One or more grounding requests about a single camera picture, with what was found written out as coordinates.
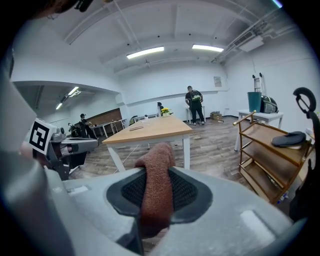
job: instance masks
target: brown towel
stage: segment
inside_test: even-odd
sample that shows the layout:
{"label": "brown towel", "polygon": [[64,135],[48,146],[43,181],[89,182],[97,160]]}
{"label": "brown towel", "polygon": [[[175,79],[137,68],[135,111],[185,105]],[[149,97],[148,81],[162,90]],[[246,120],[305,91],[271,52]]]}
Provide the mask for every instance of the brown towel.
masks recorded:
{"label": "brown towel", "polygon": [[142,238],[154,237],[169,226],[174,207],[168,168],[174,165],[172,147],[166,142],[156,144],[135,163],[135,167],[146,168],[146,185],[140,212]]}

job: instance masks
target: man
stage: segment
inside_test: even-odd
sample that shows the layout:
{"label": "man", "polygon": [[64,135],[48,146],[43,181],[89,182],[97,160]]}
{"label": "man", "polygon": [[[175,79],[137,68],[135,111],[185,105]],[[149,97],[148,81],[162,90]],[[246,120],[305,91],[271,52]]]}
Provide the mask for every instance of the man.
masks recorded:
{"label": "man", "polygon": [[85,119],[85,114],[81,114],[80,115],[81,118],[81,136],[83,138],[86,138],[86,133],[88,134],[88,136],[90,136],[91,139],[97,139],[97,137],[95,136],[94,132],[91,130],[91,128],[89,127],[90,125],[92,125],[91,122],[88,122]]}
{"label": "man", "polygon": [[197,112],[201,119],[202,125],[203,126],[205,125],[205,119],[204,119],[204,115],[202,114],[202,105],[201,105],[201,102],[203,101],[204,101],[204,98],[202,94],[197,90],[193,90],[191,86],[188,86],[188,93],[185,95],[185,103],[188,104],[190,111],[192,113],[192,123],[194,126],[197,125],[196,124]]}

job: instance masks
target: wooden shelf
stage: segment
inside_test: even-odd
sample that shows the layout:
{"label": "wooden shelf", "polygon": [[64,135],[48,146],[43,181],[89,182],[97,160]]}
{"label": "wooden shelf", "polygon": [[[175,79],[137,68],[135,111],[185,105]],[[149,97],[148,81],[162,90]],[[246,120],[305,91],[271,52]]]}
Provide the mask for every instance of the wooden shelf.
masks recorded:
{"label": "wooden shelf", "polygon": [[273,153],[285,158],[293,163],[295,166],[300,166],[302,158],[306,152],[308,146],[307,141],[302,145],[301,149],[295,150],[284,147],[275,147],[271,144],[274,137],[286,135],[287,132],[279,130],[272,126],[263,125],[260,123],[254,123],[247,129],[240,132],[241,135],[263,145]]}
{"label": "wooden shelf", "polygon": [[285,187],[297,175],[297,166],[255,141],[247,144],[241,150],[261,165],[281,187]]}
{"label": "wooden shelf", "polygon": [[274,204],[278,197],[281,196],[281,189],[270,180],[264,170],[252,159],[241,165],[240,173],[255,192],[266,201]]}

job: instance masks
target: cable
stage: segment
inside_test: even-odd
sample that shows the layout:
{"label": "cable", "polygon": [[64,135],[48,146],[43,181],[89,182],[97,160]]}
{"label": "cable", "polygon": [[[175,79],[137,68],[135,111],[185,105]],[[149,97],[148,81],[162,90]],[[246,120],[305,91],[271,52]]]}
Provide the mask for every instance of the cable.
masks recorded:
{"label": "cable", "polygon": [[126,159],[124,159],[123,160],[123,162],[122,163],[124,163],[127,159],[128,159],[128,157],[130,157],[130,155],[136,150],[136,148],[139,146],[139,144],[138,145],[136,145],[136,147],[134,148],[134,150],[132,150],[132,152],[126,157]]}

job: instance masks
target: teal bin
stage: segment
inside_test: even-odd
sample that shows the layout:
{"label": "teal bin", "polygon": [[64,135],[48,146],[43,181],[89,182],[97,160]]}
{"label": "teal bin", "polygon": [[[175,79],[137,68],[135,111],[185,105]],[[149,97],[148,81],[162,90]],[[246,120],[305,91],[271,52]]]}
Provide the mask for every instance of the teal bin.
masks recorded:
{"label": "teal bin", "polygon": [[261,108],[261,92],[248,92],[249,111],[260,113]]}

